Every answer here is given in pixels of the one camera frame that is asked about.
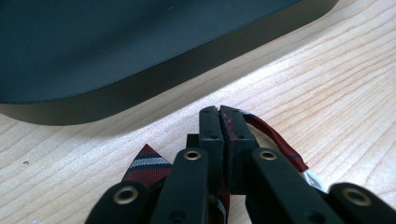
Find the light wood surface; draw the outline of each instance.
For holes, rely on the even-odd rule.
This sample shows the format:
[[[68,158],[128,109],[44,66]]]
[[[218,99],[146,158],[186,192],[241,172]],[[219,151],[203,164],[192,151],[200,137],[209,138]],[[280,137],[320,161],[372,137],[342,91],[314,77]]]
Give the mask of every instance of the light wood surface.
[[[396,1],[340,0],[323,18],[111,118],[50,127],[0,115],[0,222],[84,222],[144,144],[173,161],[208,105],[260,116],[327,186],[352,182],[396,208],[395,38]],[[249,223],[243,200],[232,198],[230,223]]]

